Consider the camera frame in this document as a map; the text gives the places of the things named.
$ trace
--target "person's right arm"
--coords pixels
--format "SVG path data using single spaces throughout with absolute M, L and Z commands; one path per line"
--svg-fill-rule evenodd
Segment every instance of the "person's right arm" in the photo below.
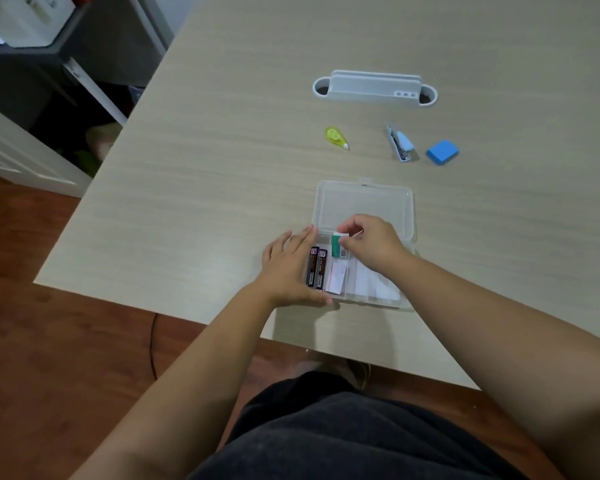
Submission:
M 600 479 L 599 338 L 410 254 L 379 217 L 352 216 L 338 231 L 568 478 Z

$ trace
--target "hand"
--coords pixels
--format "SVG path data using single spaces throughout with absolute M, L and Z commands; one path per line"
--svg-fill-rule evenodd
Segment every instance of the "hand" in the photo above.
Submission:
M 331 303 L 329 295 L 309 288 L 304 282 L 305 266 L 317 236 L 318 228 L 309 224 L 300 234 L 291 236 L 291 231 L 287 231 L 265 248 L 262 271 L 253 285 L 263 291 L 274 307 L 303 302 Z
M 337 231 L 349 234 L 340 238 L 340 245 L 380 274 L 386 274 L 396 257 L 406 250 L 393 226 L 380 217 L 356 214 L 340 224 Z

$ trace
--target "person's left arm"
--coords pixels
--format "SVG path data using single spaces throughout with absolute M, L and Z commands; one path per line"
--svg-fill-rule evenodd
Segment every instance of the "person's left arm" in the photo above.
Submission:
M 302 276 L 317 229 L 282 234 L 262 254 L 262 272 L 138 400 L 72 480 L 183 478 L 217 448 L 251 356 L 272 311 L 328 295 Z

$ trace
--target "person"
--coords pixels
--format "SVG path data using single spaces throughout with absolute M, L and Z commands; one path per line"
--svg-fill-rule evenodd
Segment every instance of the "person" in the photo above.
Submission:
M 400 288 L 472 380 L 567 478 L 600 479 L 599 338 L 410 254 L 379 217 L 352 216 L 338 231 L 349 235 L 341 245 Z M 325 371 L 265 389 L 216 452 L 272 311 L 331 302 L 304 284 L 316 237 L 310 225 L 270 243 L 255 281 L 149 387 L 72 479 L 524 478 L 432 412 L 368 397 L 352 380 Z

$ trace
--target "forearm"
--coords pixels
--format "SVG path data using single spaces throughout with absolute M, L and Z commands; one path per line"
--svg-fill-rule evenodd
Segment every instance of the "forearm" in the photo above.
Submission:
M 252 285 L 238 292 L 147 390 L 75 478 L 96 473 L 89 471 L 89 462 L 97 467 L 125 456 L 135 458 L 145 471 L 149 466 L 165 476 L 183 477 L 211 455 L 272 311 Z M 79 476 L 81 470 L 88 475 Z
M 387 270 L 471 378 L 536 440 L 600 411 L 600 339 L 405 253 Z

